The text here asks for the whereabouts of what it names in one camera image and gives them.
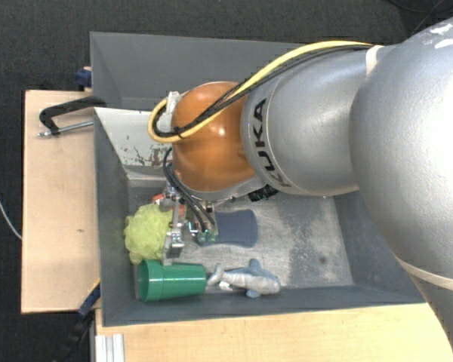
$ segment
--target gray toy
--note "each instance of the gray toy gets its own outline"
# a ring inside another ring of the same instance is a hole
[[[214,286],[219,282],[246,289],[246,295],[249,298],[257,298],[260,295],[270,295],[280,291],[280,280],[271,272],[262,269],[256,259],[251,259],[248,267],[230,271],[225,271],[223,266],[218,263],[208,279],[207,285]]]

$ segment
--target wooden table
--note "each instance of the wooden table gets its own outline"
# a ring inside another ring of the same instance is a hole
[[[22,312],[76,310],[99,277],[93,132],[37,137],[41,109],[90,93],[27,91],[23,181]],[[59,118],[59,125],[91,111]],[[127,362],[451,361],[445,334],[427,304],[318,311],[128,327]]]

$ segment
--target black cable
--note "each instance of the black cable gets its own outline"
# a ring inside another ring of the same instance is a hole
[[[397,8],[403,9],[403,10],[408,11],[408,12],[413,12],[415,14],[439,15],[439,14],[448,12],[448,11],[453,9],[453,5],[450,5],[449,7],[444,8],[444,9],[442,9],[440,11],[433,10],[433,7],[430,10],[425,11],[425,10],[420,10],[420,9],[417,9],[417,8],[407,7],[405,5],[402,5],[402,4],[398,3],[396,0],[383,0],[383,1],[388,2],[388,3],[394,5]]]
[[[423,25],[423,23],[428,20],[430,17],[431,17],[431,20],[433,21],[433,12],[436,10],[436,8],[441,5],[443,2],[445,2],[446,0],[441,0],[440,2],[437,2],[433,8],[431,8],[431,12],[428,12],[426,14],[426,16],[424,17],[424,19],[419,22],[419,24],[411,31],[411,35],[410,36],[413,36],[416,32],[418,32],[418,30],[421,28],[421,26]]]
[[[297,59],[291,61],[290,63],[288,63],[284,66],[280,66],[277,69],[273,70],[271,73],[269,73],[268,75],[263,77],[257,83],[254,83],[249,88],[243,90],[241,93],[238,93],[237,95],[229,98],[228,100],[224,100],[224,98],[227,97],[227,95],[231,94],[234,90],[241,87],[243,83],[228,90],[227,93],[225,93],[224,95],[222,95],[222,97],[220,97],[214,103],[212,103],[207,109],[205,109],[193,121],[191,121],[189,124],[187,124],[183,127],[176,127],[173,132],[161,132],[157,128],[157,123],[158,123],[159,117],[165,111],[165,107],[163,107],[163,109],[160,112],[158,112],[158,114],[156,114],[156,117],[153,119],[153,130],[156,135],[161,136],[161,137],[174,137],[174,136],[181,137],[181,134],[184,133],[185,131],[188,131],[192,127],[195,127],[197,124],[203,122],[205,119],[210,118],[215,113],[226,108],[227,106],[231,105],[232,103],[234,103],[235,101],[244,97],[245,95],[251,93],[253,90],[260,87],[262,84],[267,83],[268,81],[274,79],[275,77],[281,75],[282,73],[288,71],[289,69],[294,68],[295,66],[298,66],[309,60],[313,60],[317,57],[325,56],[327,54],[333,54],[335,52],[340,52],[340,51],[357,51],[357,50],[362,50],[362,49],[366,49],[366,48],[370,48],[370,47],[371,47],[370,45],[357,44],[357,45],[353,45],[353,46],[340,46],[340,47],[329,48],[327,50],[313,51],[313,52],[310,52],[305,55],[300,55]]]
[[[181,195],[181,197],[185,200],[188,206],[192,209],[192,212],[195,214],[196,218],[198,219],[200,226],[202,227],[202,231],[205,230],[205,223],[203,218],[200,216],[199,211],[201,211],[205,217],[210,221],[212,225],[215,225],[213,217],[210,216],[205,208],[194,198],[192,198],[188,191],[183,187],[181,181],[176,177],[174,173],[174,168],[171,164],[167,164],[166,161],[168,160],[168,156],[171,153],[172,148],[170,148],[166,153],[165,157],[163,158],[163,170],[165,172],[166,179],[172,184],[173,187],[176,188],[177,192]]]

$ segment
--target green plastic cup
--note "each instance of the green plastic cup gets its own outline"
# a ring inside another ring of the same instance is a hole
[[[139,264],[137,289],[143,302],[199,295],[205,288],[206,270],[201,264],[163,266],[158,260],[143,260]]]

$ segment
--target yellow sponge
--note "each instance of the yellow sponge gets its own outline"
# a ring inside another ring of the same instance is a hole
[[[156,204],[143,205],[134,216],[126,217],[125,244],[133,264],[138,265],[143,259],[161,259],[172,217],[172,210],[162,212]]]

